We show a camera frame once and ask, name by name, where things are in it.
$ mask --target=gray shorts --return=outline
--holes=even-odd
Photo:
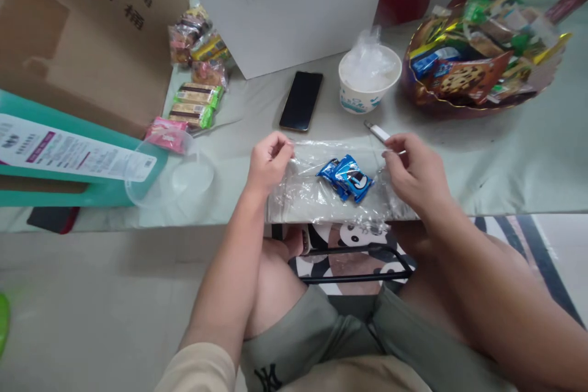
[[[497,365],[425,322],[384,285],[369,323],[343,317],[310,286],[279,322],[243,344],[249,392],[274,391],[318,363],[359,355],[394,355],[437,391],[511,390]]]

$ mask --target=white tablecloth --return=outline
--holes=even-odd
[[[553,84],[536,99],[501,115],[469,121],[437,121],[408,104],[395,88],[373,112],[347,113],[339,104],[337,67],[342,54],[245,81],[233,73],[230,90],[214,130],[197,138],[216,168],[209,191],[190,195],[160,210],[138,208],[82,209],[74,230],[127,230],[228,222],[243,189],[254,144],[278,129],[281,109],[297,70],[325,75],[306,134],[295,140],[339,140],[357,146],[378,145],[363,120],[389,134],[416,132],[443,157],[451,193],[471,216],[588,211],[588,8],[562,26],[573,32]],[[383,41],[399,55],[415,23],[389,29]],[[168,103],[186,73],[174,72]],[[0,230],[33,230],[26,225],[30,208],[0,209]],[[304,222],[300,216],[278,216],[275,222]]]

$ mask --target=gray floor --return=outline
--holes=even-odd
[[[588,216],[537,219],[588,322]],[[0,235],[0,289],[13,314],[0,390],[153,390],[223,231]]]

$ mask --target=wrist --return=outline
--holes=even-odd
[[[245,184],[245,188],[243,189],[243,195],[247,198],[259,199],[265,202],[265,200],[270,195],[270,192],[264,187],[248,182]]]
[[[436,221],[443,222],[448,216],[460,213],[462,213],[461,207],[452,197],[430,200],[417,212],[425,224],[433,224]]]

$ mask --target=sleeve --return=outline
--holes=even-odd
[[[178,352],[155,392],[233,392],[235,366],[229,354],[212,343],[195,343]]]

